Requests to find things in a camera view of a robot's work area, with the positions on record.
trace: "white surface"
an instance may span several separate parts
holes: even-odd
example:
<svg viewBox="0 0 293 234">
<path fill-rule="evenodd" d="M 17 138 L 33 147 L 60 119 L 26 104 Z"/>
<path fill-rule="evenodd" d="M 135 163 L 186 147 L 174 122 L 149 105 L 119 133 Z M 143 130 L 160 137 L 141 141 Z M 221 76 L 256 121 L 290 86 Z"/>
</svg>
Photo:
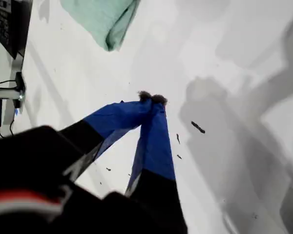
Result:
<svg viewBox="0 0 293 234">
<path fill-rule="evenodd" d="M 59 1 L 43 3 L 33 3 L 18 131 L 62 129 L 139 90 L 162 94 L 189 233 L 226 233 L 224 220 L 241 234 L 284 233 L 290 179 L 276 158 L 293 160 L 293 0 L 141 1 L 112 53 Z M 79 184 L 124 192 L 138 136 L 117 142 Z"/>
</svg>

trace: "white stripe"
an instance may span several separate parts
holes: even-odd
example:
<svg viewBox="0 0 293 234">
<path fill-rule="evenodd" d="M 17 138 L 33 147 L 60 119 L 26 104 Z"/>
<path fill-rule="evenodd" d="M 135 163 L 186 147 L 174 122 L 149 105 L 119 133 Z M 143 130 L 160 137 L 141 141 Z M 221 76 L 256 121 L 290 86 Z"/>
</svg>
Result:
<svg viewBox="0 0 293 234">
<path fill-rule="evenodd" d="M 14 199 L 0 202 L 0 215 L 11 212 L 32 211 L 43 214 L 60 214 L 61 204 L 37 202 L 30 199 Z"/>
</svg>

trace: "mint green towel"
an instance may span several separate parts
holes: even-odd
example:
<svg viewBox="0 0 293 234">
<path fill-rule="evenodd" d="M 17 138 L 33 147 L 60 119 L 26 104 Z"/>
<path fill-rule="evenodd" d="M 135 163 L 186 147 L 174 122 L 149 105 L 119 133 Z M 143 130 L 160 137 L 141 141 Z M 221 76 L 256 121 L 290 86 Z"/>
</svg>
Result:
<svg viewBox="0 0 293 234">
<path fill-rule="evenodd" d="M 107 51 L 123 41 L 138 0 L 61 0 L 62 7 Z"/>
</svg>

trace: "red stripe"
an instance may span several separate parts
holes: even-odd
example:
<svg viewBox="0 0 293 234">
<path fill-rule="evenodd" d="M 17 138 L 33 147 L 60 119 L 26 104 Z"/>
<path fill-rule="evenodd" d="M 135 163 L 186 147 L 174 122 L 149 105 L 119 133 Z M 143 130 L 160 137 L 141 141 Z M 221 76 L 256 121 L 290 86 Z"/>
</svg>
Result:
<svg viewBox="0 0 293 234">
<path fill-rule="evenodd" d="M 38 202 L 48 202 L 59 204 L 58 200 L 51 200 L 37 192 L 30 190 L 4 190 L 0 191 L 0 202 L 15 200 L 15 199 L 30 199 Z"/>
</svg>

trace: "desk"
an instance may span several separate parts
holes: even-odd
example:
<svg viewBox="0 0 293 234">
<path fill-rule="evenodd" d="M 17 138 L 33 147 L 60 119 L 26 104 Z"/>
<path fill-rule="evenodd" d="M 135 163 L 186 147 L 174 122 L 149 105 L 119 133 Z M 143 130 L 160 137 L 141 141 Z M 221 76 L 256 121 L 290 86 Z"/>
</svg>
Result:
<svg viewBox="0 0 293 234">
<path fill-rule="evenodd" d="M 106 104 L 137 100 L 139 90 L 162 94 L 190 233 L 226 233 L 224 219 L 241 233 L 283 233 L 277 207 L 289 178 L 270 166 L 280 153 L 275 145 L 291 143 L 278 137 L 277 123 L 287 117 L 269 112 L 267 128 L 259 120 L 275 90 L 269 80 L 286 67 L 277 42 L 292 23 L 293 0 L 273 8 L 261 0 L 208 2 L 141 1 L 121 49 L 108 53 L 58 0 L 34 1 L 22 70 L 26 101 L 15 129 L 59 130 Z M 282 124 L 293 129 L 292 121 Z M 124 192 L 138 137 L 139 129 L 128 133 L 79 184 L 100 197 Z"/>
</svg>

